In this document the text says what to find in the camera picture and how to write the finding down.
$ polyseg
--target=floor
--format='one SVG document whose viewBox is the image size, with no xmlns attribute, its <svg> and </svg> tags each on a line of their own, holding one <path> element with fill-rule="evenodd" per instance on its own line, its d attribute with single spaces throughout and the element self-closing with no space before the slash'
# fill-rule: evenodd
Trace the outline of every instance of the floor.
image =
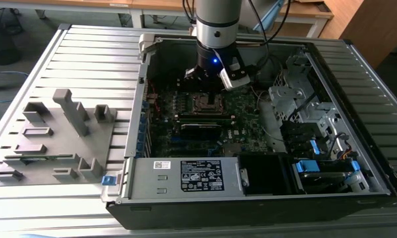
<svg viewBox="0 0 397 238">
<path fill-rule="evenodd" d="M 98 26 L 120 26 L 118 14 L 112 13 L 88 13 L 83 12 L 83 18 L 78 12 L 47 11 L 48 18 L 40 20 L 35 10 L 20 9 L 22 16 L 19 17 L 24 32 L 14 37 L 15 44 L 23 53 L 23 60 L 7 66 L 0 66 L 0 71 L 12 70 L 31 72 L 42 53 L 48 45 L 50 40 L 62 23 L 78 25 L 98 25 Z M 132 26 L 130 16 L 126 17 L 128 27 Z M 155 24 L 152 17 L 146 16 L 146 27 L 168 28 L 186 30 L 190 27 L 190 22 L 186 17 L 160 16 L 162 23 Z M 397 96 L 397 59 L 388 57 L 378 70 L 382 78 Z M 11 100 L 18 94 L 19 88 L 24 83 L 23 75 L 0 75 L 0 100 Z M 0 119 L 6 113 L 10 103 L 0 103 Z"/>
<path fill-rule="evenodd" d="M 120 27 L 118 14 L 83 12 L 83 18 L 78 12 L 46 11 L 47 19 L 40 20 L 35 10 L 20 9 L 19 17 L 24 32 L 14 36 L 15 44 L 23 53 L 23 60 L 7 66 L 0 66 L 0 71 L 23 71 L 30 73 L 43 54 L 43 51 L 56 33 L 62 23 L 76 25 L 96 25 Z M 187 30 L 190 22 L 186 17 L 160 16 L 160 23 L 155 24 L 151 16 L 146 17 L 146 27 L 160 29 Z M 11 100 L 24 83 L 23 75 L 0 74 L 0 101 Z M 0 103 L 0 119 L 6 113 L 10 103 Z"/>
</svg>

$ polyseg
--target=robotic arm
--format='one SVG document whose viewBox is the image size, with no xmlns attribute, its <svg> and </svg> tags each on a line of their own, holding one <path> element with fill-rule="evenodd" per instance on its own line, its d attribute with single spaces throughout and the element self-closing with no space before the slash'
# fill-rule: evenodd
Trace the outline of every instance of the robotic arm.
<svg viewBox="0 0 397 238">
<path fill-rule="evenodd" d="M 231 91 L 251 82 L 236 45 L 242 0 L 198 0 L 196 9 L 199 59 L 186 78 L 200 80 L 210 93 L 220 78 Z"/>
</svg>

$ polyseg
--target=sticker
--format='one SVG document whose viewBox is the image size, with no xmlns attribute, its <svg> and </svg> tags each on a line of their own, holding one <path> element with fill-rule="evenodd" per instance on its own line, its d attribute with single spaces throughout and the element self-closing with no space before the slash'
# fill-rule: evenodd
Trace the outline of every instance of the sticker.
<svg viewBox="0 0 397 238">
<path fill-rule="evenodd" d="M 128 7 L 128 4 L 116 4 L 116 3 L 111 3 L 111 6 L 120 6 L 120 7 Z"/>
<path fill-rule="evenodd" d="M 171 169 L 171 161 L 155 161 L 154 169 L 170 170 Z"/>
<path fill-rule="evenodd" d="M 182 190 L 224 191 L 220 160 L 182 161 Z"/>
</svg>

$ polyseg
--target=barcode sticker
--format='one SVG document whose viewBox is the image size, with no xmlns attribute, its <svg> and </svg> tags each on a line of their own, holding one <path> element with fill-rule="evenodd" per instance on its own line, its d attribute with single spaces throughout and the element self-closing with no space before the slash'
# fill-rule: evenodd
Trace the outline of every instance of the barcode sticker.
<svg viewBox="0 0 397 238">
<path fill-rule="evenodd" d="M 128 4 L 116 4 L 116 3 L 111 3 L 111 6 L 120 6 L 120 7 L 128 7 Z"/>
<path fill-rule="evenodd" d="M 154 169 L 170 170 L 171 169 L 171 161 L 155 161 Z"/>
</svg>

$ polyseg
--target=gray block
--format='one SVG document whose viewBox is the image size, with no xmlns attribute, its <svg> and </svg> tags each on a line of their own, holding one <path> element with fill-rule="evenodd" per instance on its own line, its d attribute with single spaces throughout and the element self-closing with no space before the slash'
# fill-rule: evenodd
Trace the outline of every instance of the gray block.
<svg viewBox="0 0 397 238">
<path fill-rule="evenodd" d="M 115 121 L 114 115 L 108 105 L 98 105 L 95 109 L 95 116 L 99 123 L 112 123 Z"/>
<path fill-rule="evenodd" d="M 78 111 L 82 115 L 83 120 L 87 121 L 88 120 L 88 114 L 87 114 L 86 108 L 83 106 L 83 103 L 82 102 L 75 102 L 75 104 L 78 105 Z"/>
<path fill-rule="evenodd" d="M 31 136 L 52 136 L 54 135 L 54 130 L 50 127 L 35 127 L 35 128 L 26 128 L 22 134 L 26 137 Z"/>
<path fill-rule="evenodd" d="M 18 170 L 0 171 L 0 182 L 18 182 L 23 179 L 23 174 Z"/>
<path fill-rule="evenodd" d="M 76 105 L 72 102 L 72 92 L 70 89 L 56 89 L 54 95 L 54 101 L 60 104 L 62 109 L 64 110 L 66 117 L 71 122 L 78 134 L 80 136 L 86 136 L 88 133 L 88 127 L 84 123 L 83 113 L 79 112 L 79 108 L 82 108 L 80 103 Z"/>
<path fill-rule="evenodd" d="M 79 172 L 88 179 L 99 179 L 103 175 L 103 167 L 98 162 L 98 159 L 94 158 L 92 165 L 90 166 L 86 159 L 82 158 L 80 165 L 79 165 Z"/>
<path fill-rule="evenodd" d="M 27 120 L 34 126 L 44 126 L 43 116 L 48 113 L 50 111 L 42 102 L 28 103 L 23 111 Z"/>
<path fill-rule="evenodd" d="M 42 153 L 46 153 L 46 151 L 47 151 L 47 147 L 43 144 L 16 145 L 16 149 L 14 150 L 16 154 L 24 154 L 24 153 L 42 154 Z"/>
<path fill-rule="evenodd" d="M 72 157 L 58 157 L 58 161 L 62 164 L 78 164 L 80 162 L 80 156 L 75 154 Z"/>
<path fill-rule="evenodd" d="M 60 182 L 70 182 L 75 181 L 79 177 L 78 173 L 72 168 L 54 168 L 54 174 L 52 176 L 60 181 Z"/>
<path fill-rule="evenodd" d="M 26 166 L 27 162 L 24 162 L 24 159 L 18 158 L 18 159 L 4 159 L 3 162 L 10 165 L 10 166 Z"/>
</svg>

